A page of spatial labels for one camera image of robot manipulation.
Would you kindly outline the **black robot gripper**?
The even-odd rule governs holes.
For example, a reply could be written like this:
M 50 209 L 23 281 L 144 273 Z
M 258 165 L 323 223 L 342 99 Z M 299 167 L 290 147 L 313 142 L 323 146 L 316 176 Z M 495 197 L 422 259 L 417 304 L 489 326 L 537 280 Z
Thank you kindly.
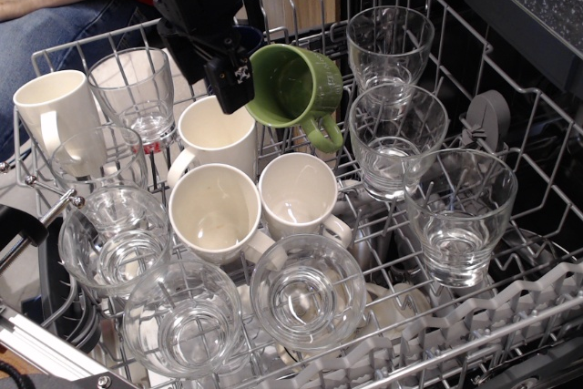
M 190 83 L 208 79 L 225 114 L 254 99 L 251 61 L 234 29 L 242 0 L 154 0 L 154 6 L 159 36 Z

